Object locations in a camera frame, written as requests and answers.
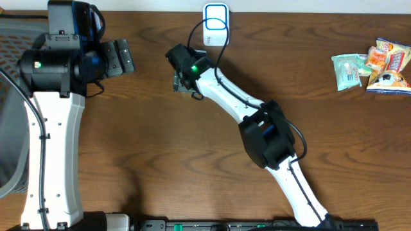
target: mesh basket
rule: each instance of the mesh basket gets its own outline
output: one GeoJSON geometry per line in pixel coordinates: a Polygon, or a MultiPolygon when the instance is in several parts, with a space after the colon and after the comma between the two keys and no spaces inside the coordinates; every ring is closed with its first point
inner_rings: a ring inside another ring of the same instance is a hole
{"type": "MultiPolygon", "coordinates": [[[[0,19],[0,68],[20,84],[16,64],[48,31],[42,22],[0,19]]],[[[0,76],[0,198],[28,186],[28,125],[23,100],[0,76]]]]}

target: white device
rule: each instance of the white device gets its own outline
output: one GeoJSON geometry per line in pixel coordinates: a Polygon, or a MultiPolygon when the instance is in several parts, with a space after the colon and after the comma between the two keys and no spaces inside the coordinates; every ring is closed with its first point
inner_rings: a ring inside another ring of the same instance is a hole
{"type": "Polygon", "coordinates": [[[209,3],[203,7],[203,38],[206,46],[223,46],[230,30],[229,7],[224,3],[209,3]]]}
{"type": "MultiPolygon", "coordinates": [[[[263,103],[263,101],[253,98],[252,96],[242,91],[231,81],[229,81],[223,75],[220,69],[217,69],[217,75],[219,79],[221,79],[221,82],[229,90],[236,93],[245,101],[248,101],[252,105],[260,105],[263,103]]],[[[230,92],[225,90],[222,85],[217,82],[217,79],[214,75],[214,68],[210,68],[204,71],[200,75],[200,78],[196,80],[196,85],[201,95],[210,98],[218,105],[220,105],[239,124],[243,121],[244,116],[251,116],[258,111],[255,108],[248,107],[240,100],[235,98],[232,94],[230,94],[230,92]]],[[[294,155],[294,157],[286,158],[279,164],[279,169],[277,170],[271,169],[269,167],[266,167],[266,169],[274,176],[284,194],[286,195],[288,201],[292,206],[297,222],[304,227],[317,227],[326,219],[328,212],[315,197],[313,191],[308,185],[307,180],[301,172],[298,162],[292,163],[295,177],[290,171],[289,164],[296,158],[296,155],[294,155]],[[308,204],[307,199],[309,199],[313,208],[315,208],[315,211],[308,204]]]]}
{"type": "MultiPolygon", "coordinates": [[[[46,142],[44,197],[50,229],[58,224],[72,227],[83,219],[83,206],[78,188],[78,132],[85,98],[71,93],[61,98],[59,92],[34,92],[30,101],[42,115],[49,139],[46,142]]],[[[42,230],[39,209],[40,128],[34,113],[26,111],[30,127],[29,185],[21,225],[42,230]]],[[[129,231],[126,214],[106,214],[107,231],[129,231]]]]}

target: snack package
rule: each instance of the snack package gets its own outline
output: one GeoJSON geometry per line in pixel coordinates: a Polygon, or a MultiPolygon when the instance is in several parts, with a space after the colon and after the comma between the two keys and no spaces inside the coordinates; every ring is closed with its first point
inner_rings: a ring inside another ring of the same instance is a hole
{"type": "Polygon", "coordinates": [[[361,86],[358,77],[356,59],[358,54],[332,56],[335,76],[337,77],[337,90],[344,90],[357,85],[361,86]]]}
{"type": "Polygon", "coordinates": [[[365,61],[367,60],[367,55],[358,54],[356,58],[357,66],[358,66],[358,75],[359,76],[370,76],[372,73],[372,69],[367,67],[365,61]]]}
{"type": "Polygon", "coordinates": [[[368,50],[368,57],[365,64],[367,67],[370,67],[376,71],[383,71],[385,67],[385,61],[387,59],[387,52],[381,49],[377,49],[376,47],[371,47],[368,50]]]}
{"type": "Polygon", "coordinates": [[[367,92],[383,94],[411,95],[411,87],[403,75],[396,71],[373,71],[368,82],[367,92]]]}
{"type": "Polygon", "coordinates": [[[385,71],[400,72],[411,60],[411,46],[377,38],[377,48],[387,52],[385,71]]]}

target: black bracket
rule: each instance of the black bracket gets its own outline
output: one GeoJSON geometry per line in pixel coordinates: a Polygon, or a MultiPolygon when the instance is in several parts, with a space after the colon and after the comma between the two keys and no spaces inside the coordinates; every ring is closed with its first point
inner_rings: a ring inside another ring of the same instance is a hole
{"type": "Polygon", "coordinates": [[[252,161],[260,168],[279,169],[284,159],[295,155],[295,139],[276,102],[269,101],[261,108],[252,116],[244,117],[238,128],[252,161]]]}

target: green led light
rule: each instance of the green led light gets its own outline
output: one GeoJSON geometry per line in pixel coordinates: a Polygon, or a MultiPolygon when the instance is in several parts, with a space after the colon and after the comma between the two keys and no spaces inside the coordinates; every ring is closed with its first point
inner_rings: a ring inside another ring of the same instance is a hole
{"type": "Polygon", "coordinates": [[[41,63],[38,61],[34,62],[34,68],[41,68],[41,63]]]}

